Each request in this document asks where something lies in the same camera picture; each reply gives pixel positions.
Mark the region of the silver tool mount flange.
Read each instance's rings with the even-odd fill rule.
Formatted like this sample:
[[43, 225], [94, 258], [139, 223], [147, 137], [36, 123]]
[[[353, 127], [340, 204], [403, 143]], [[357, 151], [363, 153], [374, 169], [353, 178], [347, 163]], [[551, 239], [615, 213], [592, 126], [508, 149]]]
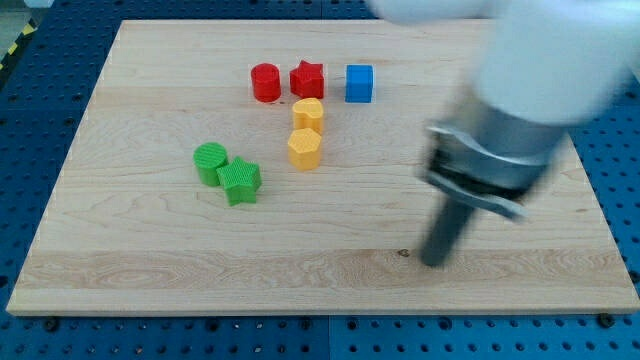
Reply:
[[450, 199], [511, 220], [553, 162], [567, 128], [510, 115], [465, 87], [452, 112], [428, 128], [423, 181]]

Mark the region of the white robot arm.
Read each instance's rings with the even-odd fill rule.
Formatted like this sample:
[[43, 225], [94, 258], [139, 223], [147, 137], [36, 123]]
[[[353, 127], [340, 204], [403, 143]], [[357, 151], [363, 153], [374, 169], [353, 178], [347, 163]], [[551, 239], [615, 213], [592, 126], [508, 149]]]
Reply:
[[611, 103], [639, 54], [635, 1], [378, 0], [369, 7], [402, 25], [496, 21], [460, 102], [430, 130], [423, 178], [446, 196], [420, 250], [433, 267], [448, 260], [476, 210], [523, 216], [520, 199], [566, 131]]

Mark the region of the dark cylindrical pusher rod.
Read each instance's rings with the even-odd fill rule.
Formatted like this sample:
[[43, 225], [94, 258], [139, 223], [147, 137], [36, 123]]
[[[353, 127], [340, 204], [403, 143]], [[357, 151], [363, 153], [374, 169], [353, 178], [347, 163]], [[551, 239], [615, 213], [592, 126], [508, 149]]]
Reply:
[[420, 250], [421, 262], [430, 267], [445, 264], [474, 212], [473, 207], [448, 198], [425, 233]]

